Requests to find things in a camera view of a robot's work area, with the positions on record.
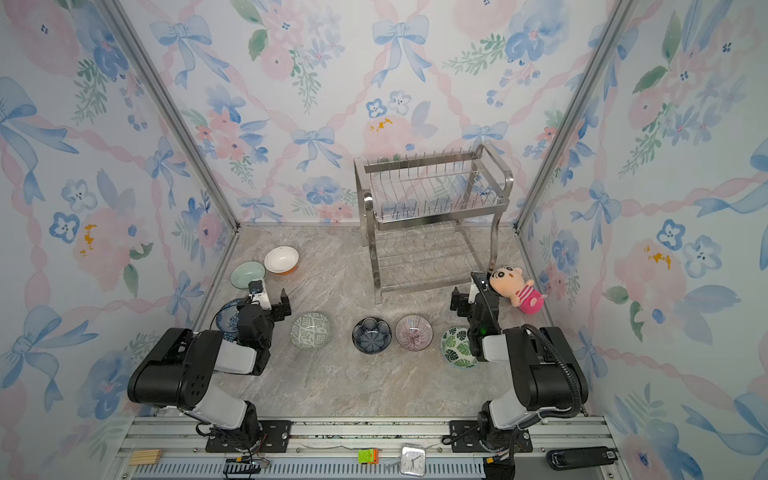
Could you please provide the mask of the green white patterned bowl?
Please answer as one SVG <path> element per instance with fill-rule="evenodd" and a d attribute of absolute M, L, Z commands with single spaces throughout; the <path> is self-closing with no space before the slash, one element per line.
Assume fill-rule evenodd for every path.
<path fill-rule="evenodd" d="M 319 349 L 332 338 L 331 322 L 320 312 L 305 313 L 293 321 L 290 338 L 299 349 Z"/>

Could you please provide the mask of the dark blue flower bowl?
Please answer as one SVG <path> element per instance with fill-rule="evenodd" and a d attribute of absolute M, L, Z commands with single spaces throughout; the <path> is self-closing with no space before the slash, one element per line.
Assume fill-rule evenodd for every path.
<path fill-rule="evenodd" d="M 351 338 L 358 351 L 374 355 L 389 347 L 392 340 L 392 330 L 385 320 L 378 317 L 366 317 L 354 326 Z"/>

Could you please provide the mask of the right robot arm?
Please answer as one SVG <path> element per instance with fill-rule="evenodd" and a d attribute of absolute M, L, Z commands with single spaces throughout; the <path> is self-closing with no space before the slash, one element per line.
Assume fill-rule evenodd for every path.
<path fill-rule="evenodd" d="M 450 329 L 441 341 L 445 359 L 456 366 L 509 367 L 510 389 L 485 402 L 477 415 L 479 441 L 490 451 L 503 449 L 545 419 L 575 417 L 588 399 L 586 379 L 562 330 L 530 324 L 503 329 L 499 299 L 489 290 L 454 289 L 450 310 L 468 326 Z"/>

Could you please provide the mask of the stainless steel dish rack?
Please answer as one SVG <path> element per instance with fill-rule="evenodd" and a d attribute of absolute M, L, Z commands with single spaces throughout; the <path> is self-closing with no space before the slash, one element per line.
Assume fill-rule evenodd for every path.
<path fill-rule="evenodd" d="M 496 268 L 514 176 L 492 145 L 358 159 L 354 173 L 377 303 Z"/>

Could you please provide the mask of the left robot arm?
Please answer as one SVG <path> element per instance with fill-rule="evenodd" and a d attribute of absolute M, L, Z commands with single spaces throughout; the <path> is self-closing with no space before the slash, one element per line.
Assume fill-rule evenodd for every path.
<path fill-rule="evenodd" d="M 207 425 L 204 436 L 209 440 L 253 451 L 265 438 L 255 405 L 228 394 L 211 379 L 215 373 L 261 375 L 271 358 L 274 327 L 291 314 L 285 291 L 276 304 L 259 293 L 238 304 L 233 342 L 225 340 L 220 330 L 168 329 L 130 377 L 129 400 L 175 407 Z"/>

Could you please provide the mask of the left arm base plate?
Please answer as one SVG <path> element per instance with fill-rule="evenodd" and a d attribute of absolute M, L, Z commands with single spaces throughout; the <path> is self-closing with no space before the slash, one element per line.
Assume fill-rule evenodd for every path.
<path fill-rule="evenodd" d="M 214 430 L 207 435 L 206 453 L 285 453 L 293 422 L 258 420 L 239 430 Z"/>

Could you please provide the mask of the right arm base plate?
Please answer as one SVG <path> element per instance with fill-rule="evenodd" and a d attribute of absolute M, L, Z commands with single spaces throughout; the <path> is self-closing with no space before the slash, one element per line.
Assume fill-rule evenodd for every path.
<path fill-rule="evenodd" d="M 450 420 L 449 433 L 442 437 L 444 446 L 454 453 L 495 453 L 513 446 L 514 453 L 532 453 L 533 445 L 527 430 L 481 430 L 477 420 Z"/>

